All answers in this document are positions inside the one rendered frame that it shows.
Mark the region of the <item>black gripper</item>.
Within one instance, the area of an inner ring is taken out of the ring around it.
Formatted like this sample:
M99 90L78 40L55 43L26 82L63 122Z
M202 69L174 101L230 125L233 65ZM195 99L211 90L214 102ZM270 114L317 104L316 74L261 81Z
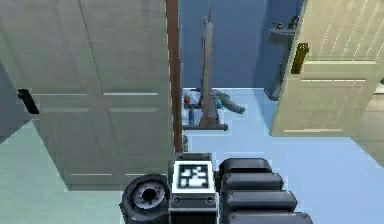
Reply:
M124 224L169 224L169 199L166 176L146 174L134 179L119 204Z

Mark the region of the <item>grey-green room door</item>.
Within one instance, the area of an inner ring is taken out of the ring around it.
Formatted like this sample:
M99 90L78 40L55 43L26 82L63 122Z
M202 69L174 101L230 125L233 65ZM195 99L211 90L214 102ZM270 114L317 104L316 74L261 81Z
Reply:
M0 0L0 61L66 187L164 174L173 133L166 0Z

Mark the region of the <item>grey cart with bottles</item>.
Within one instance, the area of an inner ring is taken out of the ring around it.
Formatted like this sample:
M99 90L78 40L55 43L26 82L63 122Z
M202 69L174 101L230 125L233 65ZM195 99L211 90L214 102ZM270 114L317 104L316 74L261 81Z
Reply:
M202 73L201 86L194 91L200 94L197 103L188 102L188 95L184 95L184 108L188 111L188 124L183 130L222 130L227 131L228 125L220 121L218 110L222 107L237 114L243 114L245 108L234 103L231 97L210 85L211 52L213 43L212 11L204 18L204 32L202 36Z

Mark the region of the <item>cream room door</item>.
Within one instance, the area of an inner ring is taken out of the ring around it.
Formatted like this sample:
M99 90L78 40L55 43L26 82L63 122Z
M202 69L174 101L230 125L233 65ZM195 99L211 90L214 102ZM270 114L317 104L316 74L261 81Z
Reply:
M382 78L384 0L303 0L270 134L349 137Z

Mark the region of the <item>dark pedestal sink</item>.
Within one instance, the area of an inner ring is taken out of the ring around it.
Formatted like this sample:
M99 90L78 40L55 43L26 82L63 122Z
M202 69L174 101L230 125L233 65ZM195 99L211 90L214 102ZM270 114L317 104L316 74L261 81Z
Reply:
M293 16L287 26L285 26L283 23L274 23L275 27L271 28L269 32L268 41L275 45L281 46L284 50L282 59L278 66L277 74L275 75L275 79L269 87L264 89L264 93L272 101L277 101L279 97L281 86L284 80L287 61L299 19L299 15Z

